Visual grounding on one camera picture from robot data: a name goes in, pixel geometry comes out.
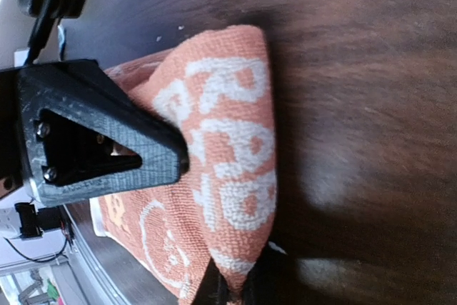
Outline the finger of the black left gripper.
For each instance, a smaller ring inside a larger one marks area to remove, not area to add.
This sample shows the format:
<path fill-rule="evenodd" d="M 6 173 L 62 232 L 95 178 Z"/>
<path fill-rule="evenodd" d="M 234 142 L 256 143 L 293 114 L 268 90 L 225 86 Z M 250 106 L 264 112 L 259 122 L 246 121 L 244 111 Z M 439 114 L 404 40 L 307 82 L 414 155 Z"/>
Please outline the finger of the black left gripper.
<path fill-rule="evenodd" d="M 45 206 L 175 184 L 188 171 L 181 133 L 137 107 L 93 60 L 21 68 L 16 98 L 24 172 Z"/>

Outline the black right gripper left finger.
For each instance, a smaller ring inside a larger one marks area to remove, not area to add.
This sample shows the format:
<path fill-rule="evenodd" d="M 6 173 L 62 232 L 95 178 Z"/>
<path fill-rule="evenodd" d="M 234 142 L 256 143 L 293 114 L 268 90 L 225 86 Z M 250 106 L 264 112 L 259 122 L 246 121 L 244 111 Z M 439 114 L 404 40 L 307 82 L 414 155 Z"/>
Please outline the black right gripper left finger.
<path fill-rule="evenodd" d="M 226 280 L 211 259 L 194 298 L 194 305 L 226 305 L 228 300 Z"/>

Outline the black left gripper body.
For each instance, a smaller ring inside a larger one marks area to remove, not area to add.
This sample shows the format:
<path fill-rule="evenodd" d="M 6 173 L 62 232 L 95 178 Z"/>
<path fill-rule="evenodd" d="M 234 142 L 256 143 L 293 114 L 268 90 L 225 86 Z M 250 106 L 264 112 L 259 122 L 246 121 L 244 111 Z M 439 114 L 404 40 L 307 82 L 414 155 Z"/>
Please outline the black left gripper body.
<path fill-rule="evenodd" d="M 1 70 L 1 199 L 24 184 L 19 146 L 18 72 L 18 67 Z"/>

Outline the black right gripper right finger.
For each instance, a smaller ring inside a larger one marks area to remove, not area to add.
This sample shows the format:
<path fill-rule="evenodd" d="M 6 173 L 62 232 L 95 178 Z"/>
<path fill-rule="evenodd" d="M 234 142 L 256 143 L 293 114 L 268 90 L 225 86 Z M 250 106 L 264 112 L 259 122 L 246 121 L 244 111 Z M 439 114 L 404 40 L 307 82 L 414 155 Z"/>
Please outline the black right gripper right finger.
<path fill-rule="evenodd" d="M 293 259 L 277 244 L 267 244 L 243 286 L 243 304 L 294 304 Z"/>

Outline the orange bunny pattern towel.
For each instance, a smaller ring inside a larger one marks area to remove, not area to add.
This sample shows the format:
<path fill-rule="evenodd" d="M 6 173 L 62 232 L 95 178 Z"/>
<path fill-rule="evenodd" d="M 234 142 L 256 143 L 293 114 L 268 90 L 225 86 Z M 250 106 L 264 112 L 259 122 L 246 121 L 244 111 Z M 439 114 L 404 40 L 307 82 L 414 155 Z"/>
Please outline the orange bunny pattern towel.
<path fill-rule="evenodd" d="M 276 212 L 276 140 L 267 43 L 255 26 L 205 31 L 107 74 L 176 126 L 190 169 L 173 185 L 90 201 L 93 228 L 122 245 L 180 304 L 214 262 L 241 303 Z"/>

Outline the aluminium front rail base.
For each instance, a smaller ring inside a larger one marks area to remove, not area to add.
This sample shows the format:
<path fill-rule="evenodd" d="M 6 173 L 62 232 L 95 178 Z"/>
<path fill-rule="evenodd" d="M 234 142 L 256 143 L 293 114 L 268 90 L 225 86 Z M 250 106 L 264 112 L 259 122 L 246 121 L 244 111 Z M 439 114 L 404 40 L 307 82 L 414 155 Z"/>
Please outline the aluminium front rail base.
<path fill-rule="evenodd" d="M 89 202 L 65 207 L 74 230 L 69 262 L 90 304 L 176 304 L 177 298 L 113 239 L 95 235 Z"/>

